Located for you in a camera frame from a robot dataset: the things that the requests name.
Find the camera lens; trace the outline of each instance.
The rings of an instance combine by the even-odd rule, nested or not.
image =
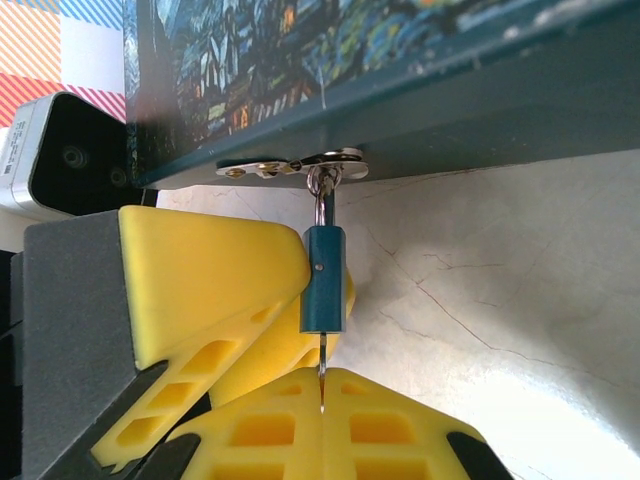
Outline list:
[[[67,166],[80,169],[87,166],[89,155],[81,148],[67,145],[62,149],[62,159]]]
[[[109,174],[111,184],[116,188],[122,188],[127,184],[127,174],[119,167],[113,167]]]

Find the blue cylinder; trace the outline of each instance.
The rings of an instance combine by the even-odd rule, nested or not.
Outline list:
[[[345,330],[347,300],[346,236],[340,227],[311,227],[304,234],[311,281],[300,302],[301,333]]]

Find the orange and white pattern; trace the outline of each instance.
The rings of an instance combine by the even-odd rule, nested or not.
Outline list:
[[[82,3],[81,16],[68,14],[78,5],[77,0],[0,0],[0,128],[11,125],[20,105],[60,90],[125,121],[122,12],[113,0],[96,0]],[[105,11],[109,22],[101,20]],[[88,44],[99,54],[87,55]],[[105,82],[105,72],[114,78]]]

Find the yellow foam pad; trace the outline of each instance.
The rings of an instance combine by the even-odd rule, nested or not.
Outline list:
[[[91,449],[114,471],[148,453],[310,278],[283,225],[145,207],[119,218],[136,366],[168,367]]]
[[[447,434],[469,425],[343,369],[301,368],[178,427],[181,480],[468,480]]]
[[[325,480],[468,480],[447,440],[471,426],[343,369],[327,371]]]
[[[355,287],[347,274],[347,316],[356,299]],[[339,335],[329,335],[330,357]],[[300,333],[300,297],[273,321],[247,351],[211,387],[211,405],[220,407],[276,378],[301,367],[314,367],[319,360],[318,335]]]
[[[201,441],[182,480],[320,480],[320,389],[301,368],[176,428]]]

